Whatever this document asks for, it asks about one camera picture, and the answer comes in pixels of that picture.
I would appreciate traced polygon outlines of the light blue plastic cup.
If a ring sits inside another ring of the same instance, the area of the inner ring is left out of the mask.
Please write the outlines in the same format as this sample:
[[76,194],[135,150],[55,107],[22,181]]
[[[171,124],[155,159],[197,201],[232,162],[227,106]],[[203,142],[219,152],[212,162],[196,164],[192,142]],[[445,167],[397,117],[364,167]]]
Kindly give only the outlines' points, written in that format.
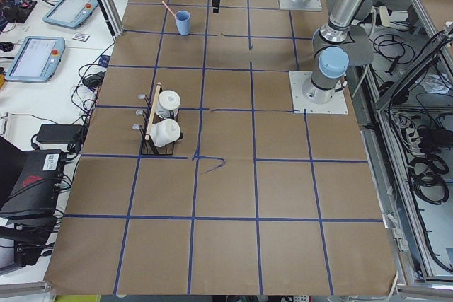
[[176,27],[178,32],[183,35],[189,35],[190,34],[190,19],[191,15],[188,11],[178,11],[175,16],[175,21],[176,21]]

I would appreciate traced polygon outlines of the teach pendant far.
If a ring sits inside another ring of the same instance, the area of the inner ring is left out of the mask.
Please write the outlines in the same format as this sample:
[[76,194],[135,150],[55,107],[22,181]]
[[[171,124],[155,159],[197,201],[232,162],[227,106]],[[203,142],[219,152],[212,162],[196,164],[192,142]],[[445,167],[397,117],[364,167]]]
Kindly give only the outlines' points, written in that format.
[[82,25],[97,7],[97,0],[59,0],[43,17],[43,21],[74,29]]

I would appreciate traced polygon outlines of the teach pendant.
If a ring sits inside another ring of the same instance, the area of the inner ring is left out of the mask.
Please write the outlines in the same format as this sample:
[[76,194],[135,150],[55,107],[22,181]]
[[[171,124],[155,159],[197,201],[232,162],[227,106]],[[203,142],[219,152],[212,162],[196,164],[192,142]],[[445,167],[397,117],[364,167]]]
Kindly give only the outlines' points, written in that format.
[[56,72],[66,44],[63,37],[27,36],[5,79],[44,83]]
[[43,21],[74,29],[82,25],[97,7],[97,0],[59,0],[43,17]]

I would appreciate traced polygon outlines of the white mug far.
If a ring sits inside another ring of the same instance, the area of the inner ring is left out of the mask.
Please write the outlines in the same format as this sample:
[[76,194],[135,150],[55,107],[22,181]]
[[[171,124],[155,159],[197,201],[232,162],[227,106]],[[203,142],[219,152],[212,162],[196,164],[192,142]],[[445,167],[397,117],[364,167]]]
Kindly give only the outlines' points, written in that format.
[[164,119],[173,119],[178,114],[180,102],[180,96],[177,92],[164,90],[159,94],[156,114]]

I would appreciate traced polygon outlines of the white mug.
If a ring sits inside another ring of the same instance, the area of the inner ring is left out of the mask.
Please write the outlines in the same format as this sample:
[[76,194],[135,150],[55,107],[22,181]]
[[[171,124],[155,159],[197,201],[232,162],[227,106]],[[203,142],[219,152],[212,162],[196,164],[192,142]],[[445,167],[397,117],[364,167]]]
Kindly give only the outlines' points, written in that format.
[[156,147],[163,147],[183,138],[180,125],[173,119],[164,119],[151,126],[151,140]]
[[164,119],[173,119],[178,114],[180,102],[180,96],[177,92],[164,90],[159,94],[156,114]]

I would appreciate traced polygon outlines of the white mug near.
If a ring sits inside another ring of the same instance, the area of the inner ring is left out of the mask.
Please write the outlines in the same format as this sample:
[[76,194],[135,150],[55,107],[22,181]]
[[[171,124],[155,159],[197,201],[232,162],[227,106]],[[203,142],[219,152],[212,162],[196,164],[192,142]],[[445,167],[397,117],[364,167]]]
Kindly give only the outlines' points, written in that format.
[[173,119],[164,119],[151,126],[151,140],[156,147],[163,147],[183,138],[180,125]]

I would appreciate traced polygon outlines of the teach pendant near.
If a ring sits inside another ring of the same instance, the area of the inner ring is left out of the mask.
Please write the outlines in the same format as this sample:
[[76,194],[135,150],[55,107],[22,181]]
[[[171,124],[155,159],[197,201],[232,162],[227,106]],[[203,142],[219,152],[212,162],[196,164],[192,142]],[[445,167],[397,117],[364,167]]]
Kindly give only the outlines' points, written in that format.
[[5,79],[44,83],[56,72],[66,44],[63,37],[27,36]]

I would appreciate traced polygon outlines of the black power adapter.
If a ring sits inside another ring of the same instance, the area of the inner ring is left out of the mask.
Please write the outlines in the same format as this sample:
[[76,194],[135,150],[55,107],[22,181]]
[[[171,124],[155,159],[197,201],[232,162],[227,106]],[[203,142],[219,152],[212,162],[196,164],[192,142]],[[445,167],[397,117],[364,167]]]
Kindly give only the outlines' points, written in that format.
[[36,136],[40,144],[69,144],[81,136],[80,124],[42,124]]

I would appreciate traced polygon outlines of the black computer box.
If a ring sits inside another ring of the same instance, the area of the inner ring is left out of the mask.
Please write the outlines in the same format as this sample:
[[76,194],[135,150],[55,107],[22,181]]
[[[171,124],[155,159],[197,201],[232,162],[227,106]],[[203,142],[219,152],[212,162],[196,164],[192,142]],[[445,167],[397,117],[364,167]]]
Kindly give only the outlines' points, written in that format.
[[60,149],[1,148],[1,217],[19,220],[53,215],[65,160]]

